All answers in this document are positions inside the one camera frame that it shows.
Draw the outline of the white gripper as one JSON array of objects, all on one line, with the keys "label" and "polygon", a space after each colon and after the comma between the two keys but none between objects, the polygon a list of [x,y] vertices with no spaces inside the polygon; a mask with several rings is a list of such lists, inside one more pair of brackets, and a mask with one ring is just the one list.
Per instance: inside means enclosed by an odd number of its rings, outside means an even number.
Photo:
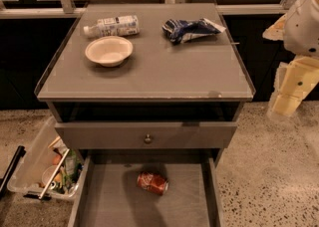
[{"label": "white gripper", "polygon": [[319,56],[319,0],[296,0],[262,37],[283,40],[285,49],[297,55],[279,64],[269,102],[272,114],[290,117],[319,83],[319,59],[312,58]]}]

